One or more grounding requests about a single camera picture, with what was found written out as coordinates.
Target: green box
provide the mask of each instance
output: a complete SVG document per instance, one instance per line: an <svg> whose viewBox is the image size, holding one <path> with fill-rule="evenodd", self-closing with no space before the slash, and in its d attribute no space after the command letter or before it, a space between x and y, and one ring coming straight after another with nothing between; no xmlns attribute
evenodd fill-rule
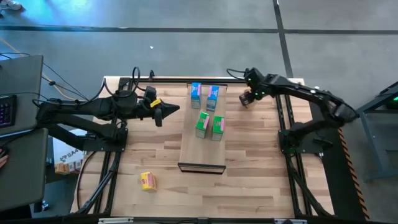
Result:
<svg viewBox="0 0 398 224"><path fill-rule="evenodd" d="M196 126L196 136L198 138L205 138L206 136L206 129L207 129L207 124L209 123L210 115L205 112L201 112L199 115L199 120L197 122Z"/></svg>
<svg viewBox="0 0 398 224"><path fill-rule="evenodd" d="M213 121L213 135L211 140L221 141L221 138L224 134L224 117L223 116L215 116Z"/></svg>

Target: wooden platform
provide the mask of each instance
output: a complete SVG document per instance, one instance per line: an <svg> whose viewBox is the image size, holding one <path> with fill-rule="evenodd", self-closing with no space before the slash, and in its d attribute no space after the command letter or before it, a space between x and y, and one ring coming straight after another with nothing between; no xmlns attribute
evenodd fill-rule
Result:
<svg viewBox="0 0 398 224"><path fill-rule="evenodd" d="M116 90L119 77L107 77ZM187 85L151 83L158 97L181 109L167 117L162 128L151 119L129 120L129 138L119 166L112 216L136 217L293 217L285 159L279 151L275 100L266 97L253 110L243 108L238 95L244 85L228 85L226 92L226 170L223 175L182 173L178 166L185 114ZM308 102L293 98L296 121L311 117ZM98 185L103 153L98 152L81 180L81 202ZM333 213L322 162L304 154L309 189L324 208ZM151 171L158 191L143 192L141 172ZM103 197L106 203L107 189ZM300 206L303 209L301 192ZM76 200L72 212L76 210Z"/></svg>

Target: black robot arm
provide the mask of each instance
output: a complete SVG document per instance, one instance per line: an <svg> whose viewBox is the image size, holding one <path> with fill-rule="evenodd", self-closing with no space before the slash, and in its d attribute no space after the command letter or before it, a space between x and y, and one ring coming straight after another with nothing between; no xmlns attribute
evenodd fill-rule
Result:
<svg viewBox="0 0 398 224"><path fill-rule="evenodd" d="M161 127L164 118L180 109L178 105L156 98L156 89L151 86L147 86L143 96L137 96L131 90L121 90L107 98L83 102L51 99L43 101L38 107L38 127L47 128L51 136L84 151L115 151L112 149L115 144L124 145L127 129L119 128L116 123L98 124L76 115L93 115L105 121L120 119L124 123L128 119L152 118L156 126ZM58 124L88 131L93 134L92 138L75 136Z"/></svg>
<svg viewBox="0 0 398 224"><path fill-rule="evenodd" d="M288 146L298 146L302 138L308 133L323 128L339 128L358 117L352 107L329 91L293 83L280 75L268 74L264 76L256 68L246 69L244 79L250 87L250 90L239 96L244 106L248 106L255 100L261 100L267 95L271 97L276 95L295 96L319 106L323 119L292 125L284 138Z"/></svg>

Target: wooden board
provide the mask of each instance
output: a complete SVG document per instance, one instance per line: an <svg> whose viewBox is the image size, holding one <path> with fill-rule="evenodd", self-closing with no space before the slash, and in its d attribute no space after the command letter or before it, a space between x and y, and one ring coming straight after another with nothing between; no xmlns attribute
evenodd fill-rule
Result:
<svg viewBox="0 0 398 224"><path fill-rule="evenodd" d="M201 87L201 108L192 109L191 107L191 85L187 86L187 99L185 103L185 118L183 125L180 161L189 164L208 164L225 165L225 134L221 141L211 140L211 128L214 116L225 116L226 107L226 86L219 86L218 101L216 111L206 110L206 101L209 85ZM196 123L201 112L210 115L206 138L196 137Z"/></svg>
<svg viewBox="0 0 398 224"><path fill-rule="evenodd" d="M117 89L119 77L108 77L107 81L113 91ZM224 134L226 171L223 175L182 173L177 163L186 112L187 85L150 85L156 87L158 97L180 105L181 109L167 117L162 128L157 128L151 119L129 120L129 137L119 166L112 216L294 216L285 159L277 140L279 122L274 99L265 97L253 110L247 110L238 99L246 87L228 85ZM312 119L308 102L294 97L291 100L296 121ZM86 167L80 186L82 203L98 185L103 155L97 152ZM324 208L333 213L321 160L314 155L304 154L303 164L309 189ZM139 174L146 171L156 176L157 192L141 190ZM105 189L102 208L107 195L108 187ZM300 207L304 211L300 191L298 195Z"/></svg>

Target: keyboard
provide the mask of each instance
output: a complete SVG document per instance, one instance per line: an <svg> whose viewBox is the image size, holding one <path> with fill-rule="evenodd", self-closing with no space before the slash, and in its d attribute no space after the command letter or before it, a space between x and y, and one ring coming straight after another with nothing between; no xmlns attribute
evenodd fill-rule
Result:
<svg viewBox="0 0 398 224"><path fill-rule="evenodd" d="M16 106L16 95L0 96L0 128L14 125Z"/></svg>

